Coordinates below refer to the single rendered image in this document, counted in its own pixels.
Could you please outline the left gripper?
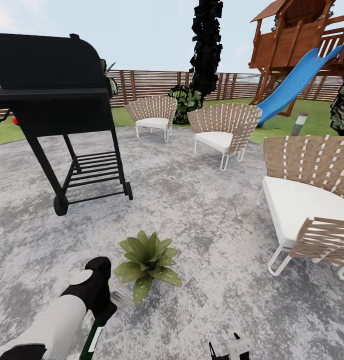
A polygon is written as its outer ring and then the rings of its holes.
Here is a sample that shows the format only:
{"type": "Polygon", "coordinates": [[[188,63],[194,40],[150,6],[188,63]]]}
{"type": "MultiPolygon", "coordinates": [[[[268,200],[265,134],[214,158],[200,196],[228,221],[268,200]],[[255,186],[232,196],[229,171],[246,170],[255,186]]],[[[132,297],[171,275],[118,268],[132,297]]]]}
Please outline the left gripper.
{"type": "Polygon", "coordinates": [[[106,323],[116,312],[117,306],[111,302],[109,291],[102,297],[95,298],[89,309],[99,319],[106,323]]]}

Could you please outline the insectifuge atomizer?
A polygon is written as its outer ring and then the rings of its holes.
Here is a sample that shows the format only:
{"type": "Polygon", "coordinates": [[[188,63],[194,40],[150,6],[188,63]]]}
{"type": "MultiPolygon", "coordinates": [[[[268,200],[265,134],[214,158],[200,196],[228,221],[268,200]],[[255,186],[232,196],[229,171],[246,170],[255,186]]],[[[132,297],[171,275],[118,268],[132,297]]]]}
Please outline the insectifuge atomizer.
{"type": "Polygon", "coordinates": [[[90,330],[89,336],[86,339],[86,342],[79,356],[79,360],[91,360],[93,353],[97,347],[98,341],[103,331],[103,321],[95,316],[94,323],[90,330]]]}

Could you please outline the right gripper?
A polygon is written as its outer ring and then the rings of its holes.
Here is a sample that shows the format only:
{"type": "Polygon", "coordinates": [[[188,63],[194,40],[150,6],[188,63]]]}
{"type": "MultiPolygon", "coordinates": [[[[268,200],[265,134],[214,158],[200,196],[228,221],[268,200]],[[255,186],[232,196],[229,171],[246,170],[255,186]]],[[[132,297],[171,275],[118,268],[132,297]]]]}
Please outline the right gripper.
{"type": "MultiPolygon", "coordinates": [[[[236,333],[234,333],[234,336],[237,340],[240,339],[236,333]]],[[[220,358],[216,357],[215,351],[213,351],[213,354],[211,354],[211,356],[212,356],[212,360],[229,360],[228,355],[222,356],[220,358]]],[[[240,360],[250,360],[248,356],[248,351],[239,355],[239,358],[240,360]]]]}

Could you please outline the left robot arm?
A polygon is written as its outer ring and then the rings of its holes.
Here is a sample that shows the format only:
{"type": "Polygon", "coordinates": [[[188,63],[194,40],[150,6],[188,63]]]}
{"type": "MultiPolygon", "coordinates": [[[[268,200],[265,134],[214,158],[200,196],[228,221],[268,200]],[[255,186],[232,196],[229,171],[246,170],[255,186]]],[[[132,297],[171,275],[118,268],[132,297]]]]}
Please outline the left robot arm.
{"type": "Polygon", "coordinates": [[[78,329],[88,311],[106,323],[116,312],[115,299],[123,306],[129,294],[114,285],[108,287],[111,262],[96,257],[75,274],[69,287],[26,331],[0,355],[0,360],[66,360],[78,329]]]}

